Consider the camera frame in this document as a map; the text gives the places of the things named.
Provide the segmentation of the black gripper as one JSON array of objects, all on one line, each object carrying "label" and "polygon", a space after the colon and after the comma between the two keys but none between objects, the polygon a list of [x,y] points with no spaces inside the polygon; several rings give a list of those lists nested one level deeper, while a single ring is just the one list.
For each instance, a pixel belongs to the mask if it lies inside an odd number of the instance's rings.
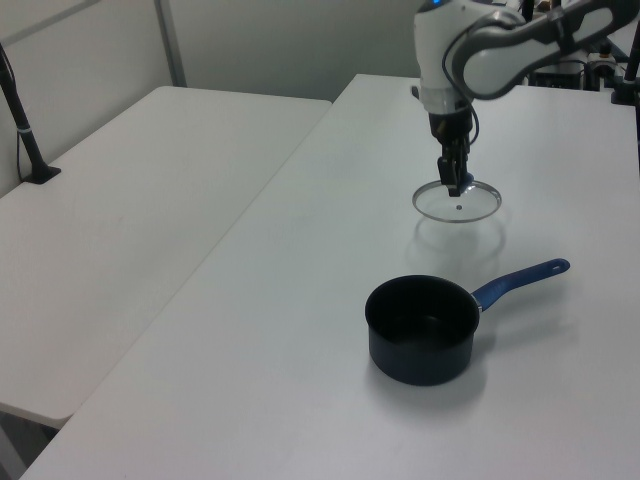
[{"label": "black gripper", "polygon": [[446,187],[450,197],[459,197],[462,178],[468,176],[473,112],[460,110],[450,114],[429,113],[428,118],[431,134],[442,146],[442,154],[437,162],[440,182]]}]

